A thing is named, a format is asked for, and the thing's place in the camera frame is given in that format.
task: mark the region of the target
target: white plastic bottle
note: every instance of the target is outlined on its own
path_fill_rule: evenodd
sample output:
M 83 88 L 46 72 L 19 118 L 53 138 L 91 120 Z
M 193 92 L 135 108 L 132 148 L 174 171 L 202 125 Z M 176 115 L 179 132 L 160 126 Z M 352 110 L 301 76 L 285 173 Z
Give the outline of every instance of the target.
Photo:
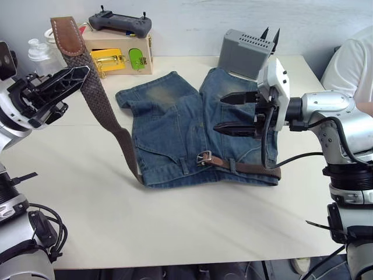
M 29 46 L 29 59 L 34 62 L 36 73 L 39 76 L 54 74 L 63 68 L 46 43 L 39 43 L 38 39 L 31 39 Z
M 53 29 L 52 28 L 50 28 L 50 29 L 48 29 L 47 31 L 44 32 L 44 38 L 45 38 L 45 41 L 47 42 L 48 46 L 51 49 L 51 53 L 57 58 L 57 60 L 61 64 L 61 67 L 63 67 L 63 68 L 67 67 L 67 64 L 66 64 L 64 58 L 62 57 L 61 52 L 57 48 L 56 40 L 54 39 L 54 34 L 53 34 Z

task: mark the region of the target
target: white table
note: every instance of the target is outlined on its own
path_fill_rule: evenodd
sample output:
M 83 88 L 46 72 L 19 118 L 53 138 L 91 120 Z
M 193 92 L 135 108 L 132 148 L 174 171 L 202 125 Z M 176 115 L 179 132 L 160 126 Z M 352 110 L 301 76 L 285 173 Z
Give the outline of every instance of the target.
M 323 90 L 302 56 L 279 57 L 290 77 L 292 96 Z M 200 87 L 216 57 L 155 57 L 153 75 L 113 75 L 103 80 L 119 122 L 132 117 L 115 94 L 178 71 Z M 338 245 L 326 224 L 332 202 L 323 157 L 282 167 L 275 187 L 211 183 L 148 190 L 127 168 L 114 137 L 94 119 L 83 97 L 66 99 L 65 116 L 4 151 L 11 176 L 39 176 L 18 189 L 30 202 L 55 209 L 68 227 L 64 255 L 55 268 L 104 268 L 269 260 L 329 254 Z M 311 132 L 279 134 L 279 160 L 321 150 Z

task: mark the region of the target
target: white wall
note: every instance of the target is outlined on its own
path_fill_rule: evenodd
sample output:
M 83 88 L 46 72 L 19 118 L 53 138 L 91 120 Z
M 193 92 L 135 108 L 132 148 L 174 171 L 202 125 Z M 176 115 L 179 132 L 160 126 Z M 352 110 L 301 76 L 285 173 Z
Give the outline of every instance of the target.
M 31 71 L 27 41 L 43 39 L 50 17 L 79 22 L 100 10 L 153 22 L 154 55 L 218 55 L 224 33 L 237 29 L 268 38 L 281 28 L 277 54 L 302 54 L 320 77 L 333 47 L 373 24 L 372 0 L 0 0 L 0 40 L 17 52 L 20 69 Z

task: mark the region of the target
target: brown leather belt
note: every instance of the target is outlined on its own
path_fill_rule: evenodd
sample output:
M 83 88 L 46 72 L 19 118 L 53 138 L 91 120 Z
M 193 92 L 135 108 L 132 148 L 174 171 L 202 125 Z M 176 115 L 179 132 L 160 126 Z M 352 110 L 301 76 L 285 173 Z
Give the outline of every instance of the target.
M 197 164 L 204 166 L 204 165 L 211 165 L 217 166 L 225 169 L 231 170 L 231 164 L 229 161 L 221 159 L 217 156 L 213 156 L 211 151 L 206 150 L 197 156 Z M 265 169 L 263 166 L 258 164 L 246 164 L 242 162 L 236 162 L 234 169 L 241 173 L 247 174 L 262 174 L 267 175 L 270 177 L 275 177 L 277 179 L 281 179 L 281 169 L 279 167 L 275 169 Z
M 70 16 L 55 17 L 51 19 L 51 23 L 56 45 L 61 51 L 67 65 L 70 67 L 87 65 L 90 68 L 90 72 L 80 91 L 97 121 L 117 139 L 133 175 L 140 183 L 143 183 L 142 176 L 138 172 L 131 134 L 127 129 L 122 128 L 115 118 L 110 102 L 98 77 L 96 67 L 87 51 L 83 37 L 74 19 Z

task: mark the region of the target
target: black remote control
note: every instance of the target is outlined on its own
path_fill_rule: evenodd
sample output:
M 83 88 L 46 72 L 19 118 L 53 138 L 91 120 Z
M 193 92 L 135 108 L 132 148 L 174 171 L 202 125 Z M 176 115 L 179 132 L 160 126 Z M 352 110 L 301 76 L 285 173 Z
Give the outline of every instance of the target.
M 142 17 L 132 17 L 123 16 L 112 13 L 110 10 L 104 10 L 101 5 L 102 11 L 91 16 L 89 18 L 89 23 L 91 26 L 100 30 L 103 27 L 109 27 L 118 30 L 126 30 L 134 32 L 134 34 L 139 38 L 145 38 L 149 30 L 152 28 L 152 21 L 144 16 Z

